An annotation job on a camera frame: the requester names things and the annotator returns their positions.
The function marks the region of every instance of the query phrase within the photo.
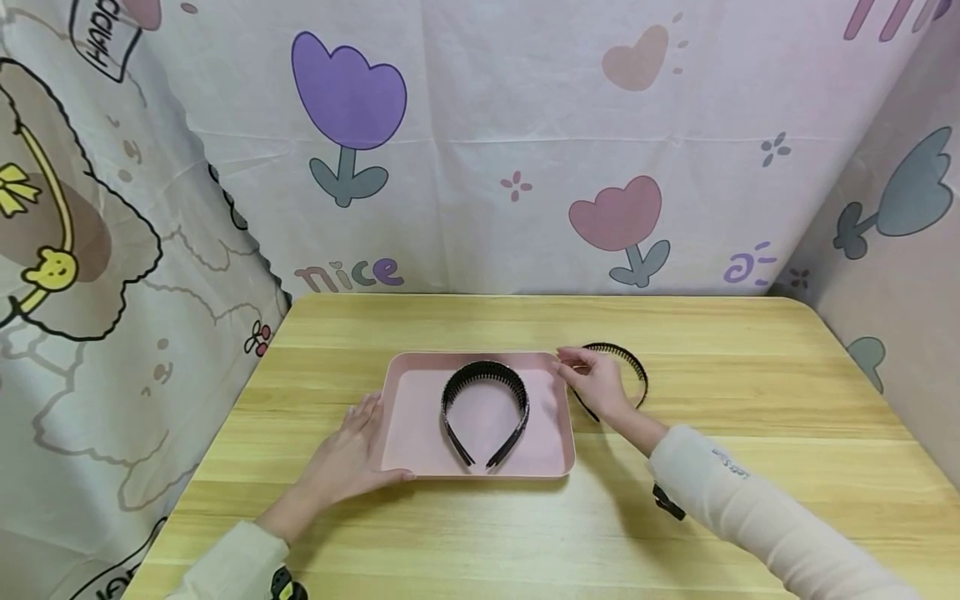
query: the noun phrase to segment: black headband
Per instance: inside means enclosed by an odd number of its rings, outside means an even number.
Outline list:
[[[650,381],[647,379],[647,371],[644,370],[643,365],[640,364],[640,359],[636,358],[634,354],[626,348],[621,348],[616,344],[609,344],[607,342],[594,342],[592,344],[587,344],[584,346],[584,348],[588,350],[595,350],[597,352],[606,352],[607,354],[616,354],[623,360],[627,361],[627,364],[629,364],[636,373],[636,377],[643,383],[643,396],[640,397],[640,402],[636,404],[636,408],[639,408],[640,404],[643,404],[643,400],[647,399],[647,390],[650,389]],[[600,419],[597,418],[593,411],[587,408],[587,405],[584,404],[584,400],[579,394],[577,394],[577,390],[572,387],[570,389],[573,390],[573,394],[578,400],[580,400],[580,403],[583,405],[584,409],[587,410],[590,416],[593,417],[593,420],[600,422]]]
[[[491,456],[487,462],[487,468],[493,468],[506,458],[507,454],[514,448],[517,440],[520,439],[520,434],[523,433],[523,429],[527,426],[527,421],[530,419],[530,398],[527,396],[527,389],[523,385],[523,380],[516,374],[516,371],[492,360],[481,360],[470,363],[450,377],[450,380],[446,382],[446,386],[444,387],[444,395],[441,400],[441,415],[444,418],[444,428],[446,429],[447,437],[450,439],[453,447],[456,448],[457,453],[460,454],[460,458],[464,460],[464,464],[468,467],[474,465],[476,461],[469,455],[467,449],[460,444],[457,435],[453,433],[453,427],[450,426],[450,421],[446,417],[446,411],[466,386],[481,379],[499,381],[510,388],[510,391],[513,392],[514,398],[516,399],[516,405],[519,407],[520,413],[522,413],[520,422],[516,425],[514,433],[510,434],[507,441],[500,446],[499,450],[494,452],[493,456]]]

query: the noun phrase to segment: wooden table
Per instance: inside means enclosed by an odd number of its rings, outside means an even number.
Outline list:
[[[956,490],[802,304],[323,294],[294,306],[125,598],[161,598],[255,518],[395,354],[600,340],[641,357],[651,414],[715,437],[924,598],[960,593]],[[358,498],[321,516],[291,570],[318,599],[787,596],[753,557],[656,508],[643,457],[571,402],[566,480]]]

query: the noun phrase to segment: pink heart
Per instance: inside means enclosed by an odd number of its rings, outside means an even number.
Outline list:
[[[670,34],[662,25],[647,29],[634,47],[613,46],[603,55],[600,65],[604,75],[617,87],[627,91],[643,91],[654,84],[666,58]]]
[[[142,29],[155,32],[160,28],[160,0],[123,0],[126,13]]]
[[[653,179],[641,175],[627,187],[600,190],[593,202],[570,205],[570,224],[588,244],[617,252],[647,239],[660,218],[662,195]]]

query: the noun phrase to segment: white sleeve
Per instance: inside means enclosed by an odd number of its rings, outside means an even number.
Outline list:
[[[269,600],[288,552],[283,540],[241,521],[190,567],[167,600]]]
[[[920,598],[869,554],[696,430],[672,427],[647,468],[670,500],[803,599]]]

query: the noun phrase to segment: fabric wall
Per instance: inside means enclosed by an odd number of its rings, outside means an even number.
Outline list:
[[[270,343],[270,271],[751,295],[786,264],[956,481],[952,4],[4,2],[5,593],[119,597]]]
[[[149,49],[4,4],[0,596],[117,598],[285,300]]]
[[[203,0],[143,19],[294,296],[751,295],[938,1]]]
[[[958,58],[954,9],[907,63],[773,291],[817,310],[960,487]]]

